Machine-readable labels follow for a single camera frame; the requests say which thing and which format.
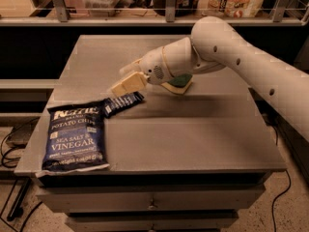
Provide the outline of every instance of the drawer knob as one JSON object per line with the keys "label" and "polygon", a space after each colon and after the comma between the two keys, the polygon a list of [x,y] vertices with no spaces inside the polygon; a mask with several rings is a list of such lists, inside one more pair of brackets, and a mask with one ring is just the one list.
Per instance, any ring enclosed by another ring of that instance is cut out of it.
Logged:
{"label": "drawer knob", "polygon": [[154,200],[152,199],[150,205],[148,206],[148,210],[149,210],[149,211],[153,211],[153,210],[155,210],[156,208],[157,208],[157,206],[156,206]]}

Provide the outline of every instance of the table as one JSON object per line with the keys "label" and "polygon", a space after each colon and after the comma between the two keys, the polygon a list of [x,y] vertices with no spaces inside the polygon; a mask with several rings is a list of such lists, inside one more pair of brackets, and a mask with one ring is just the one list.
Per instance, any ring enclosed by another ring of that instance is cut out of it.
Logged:
{"label": "table", "polygon": [[[99,101],[119,69],[184,36],[81,36],[46,108]],[[108,169],[36,178],[45,153],[45,109],[15,174],[31,177],[38,198],[68,214],[74,231],[218,229],[264,191],[286,165],[248,85],[232,70],[193,76],[184,96],[161,86],[145,102],[105,119]]]}

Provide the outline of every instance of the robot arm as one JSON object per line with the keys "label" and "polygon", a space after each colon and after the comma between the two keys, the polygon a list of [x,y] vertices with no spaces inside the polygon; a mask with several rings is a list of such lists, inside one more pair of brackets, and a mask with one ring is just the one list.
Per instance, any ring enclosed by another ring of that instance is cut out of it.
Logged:
{"label": "robot arm", "polygon": [[129,65],[150,84],[184,73],[209,73],[229,67],[309,141],[309,75],[245,41],[228,23],[205,17],[195,23],[191,39],[148,52]]}

